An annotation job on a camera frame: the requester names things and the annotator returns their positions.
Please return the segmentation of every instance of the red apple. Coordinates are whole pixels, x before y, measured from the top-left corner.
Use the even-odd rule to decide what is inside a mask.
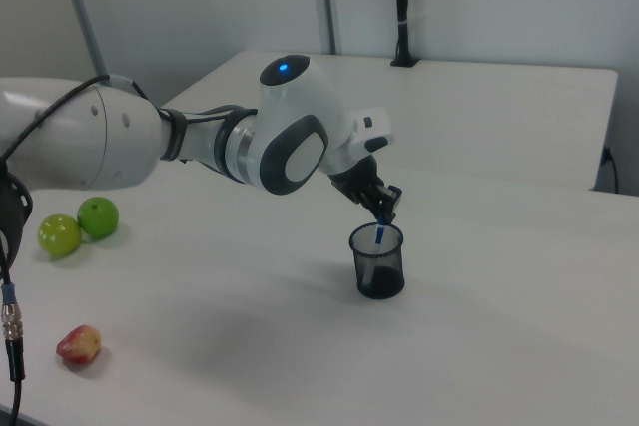
[[[100,331],[83,324],[58,343],[56,353],[72,363],[89,363],[98,354],[101,344]]]

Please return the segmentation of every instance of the green apple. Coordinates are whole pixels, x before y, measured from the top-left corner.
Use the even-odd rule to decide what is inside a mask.
[[[118,208],[104,197],[92,197],[78,208],[80,228],[91,238],[104,238],[113,233],[119,219]]]
[[[66,214],[47,216],[38,230],[38,242],[53,256],[65,256],[82,242],[78,223]]]

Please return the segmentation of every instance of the black cable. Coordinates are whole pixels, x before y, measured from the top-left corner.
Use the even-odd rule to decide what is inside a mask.
[[[134,81],[131,81],[131,86],[136,90],[136,92],[138,92],[138,95],[140,97],[142,97],[144,100],[149,100],[149,97],[146,96],[146,94],[142,91],[138,84],[136,84]]]
[[[9,265],[7,264],[7,257],[4,253],[2,240],[0,240],[0,274],[2,274],[2,282],[4,284],[9,284],[11,282],[11,276],[9,275]]]
[[[20,146],[20,144],[22,142],[24,142],[24,140],[29,137],[29,135],[36,130],[36,128],[42,124],[42,122],[44,122],[47,117],[49,117],[51,114],[53,114],[56,110],[58,110],[60,107],[62,107],[65,103],[67,103],[69,100],[71,100],[73,97],[75,97],[76,95],[78,95],[80,92],[82,92],[84,89],[86,89],[87,87],[92,86],[93,84],[97,84],[98,82],[103,82],[105,80],[109,80],[109,76],[108,75],[99,75],[98,77],[94,77],[93,79],[87,80],[86,82],[83,82],[82,84],[80,84],[79,86],[77,86],[75,89],[70,90],[69,92],[67,92],[66,94],[64,94],[62,97],[60,97],[58,100],[56,100],[51,107],[49,107],[47,110],[45,110],[43,112],[42,115],[40,115],[37,119],[35,119],[33,122],[31,122],[27,128],[25,128],[22,133],[20,135],[18,135],[18,137],[16,137],[16,139],[11,143],[11,145],[7,148],[7,150],[4,152],[4,154],[2,154],[2,157],[0,157],[0,163],[2,162],[6,162],[9,157],[11,157],[11,154],[13,154],[15,152],[15,150]]]
[[[20,399],[22,398],[22,381],[15,382],[15,390],[13,393],[13,408],[11,409],[11,417],[9,418],[9,426],[18,424],[18,412],[20,411]]]
[[[618,194],[619,176],[617,174],[617,163],[615,162],[615,158],[612,155],[612,149],[610,147],[604,147],[603,152],[601,153],[601,161],[599,162],[599,166],[603,167],[608,161],[612,163],[612,172],[615,176],[615,194]]]
[[[223,120],[226,117],[226,115],[222,115],[217,117],[202,117],[201,119],[187,119],[187,124],[201,124],[203,122],[209,122],[211,120]]]
[[[617,163],[615,162],[615,158],[612,156],[612,152],[609,152],[610,162],[612,162],[612,172],[615,175],[615,194],[619,193],[619,178],[617,177]]]

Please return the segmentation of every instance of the table surface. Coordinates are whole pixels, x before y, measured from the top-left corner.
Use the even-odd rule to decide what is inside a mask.
[[[381,164],[404,189],[406,288],[355,288],[368,222],[318,174],[273,197],[196,164],[109,192],[121,224],[51,261],[36,231],[92,193],[36,192],[12,277],[22,411],[51,425],[639,421],[639,199]],[[103,349],[55,346],[88,323]],[[0,401],[12,384],[0,381]]]
[[[242,52],[169,102],[202,112],[257,107],[262,69],[282,53]],[[609,70],[311,55],[347,108],[385,107],[385,163],[490,179],[594,187],[617,84]]]

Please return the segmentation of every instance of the cable connector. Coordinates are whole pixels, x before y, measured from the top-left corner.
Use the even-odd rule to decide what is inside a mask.
[[[24,374],[22,312],[16,301],[13,283],[2,285],[2,331],[4,344],[9,358],[9,376],[11,381],[22,381]]]

